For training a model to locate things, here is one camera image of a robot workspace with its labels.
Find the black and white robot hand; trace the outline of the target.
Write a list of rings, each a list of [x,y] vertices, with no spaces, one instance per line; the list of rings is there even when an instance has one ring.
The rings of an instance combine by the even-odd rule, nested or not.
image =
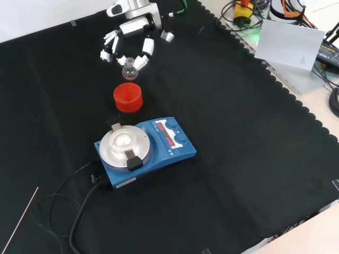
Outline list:
[[[115,60],[120,66],[127,66],[128,58],[119,51],[119,45],[122,44],[123,38],[149,31],[158,30],[160,32],[161,39],[166,42],[171,42],[174,39],[174,34],[172,31],[165,29],[163,24],[162,16],[150,13],[120,24],[117,29],[106,34],[103,38],[104,45],[100,52],[101,60],[106,62],[112,62]],[[155,40],[151,37],[151,35],[146,35],[142,45],[142,53],[137,56],[133,62],[134,69],[139,71],[148,64],[151,56],[153,55],[154,49]]]

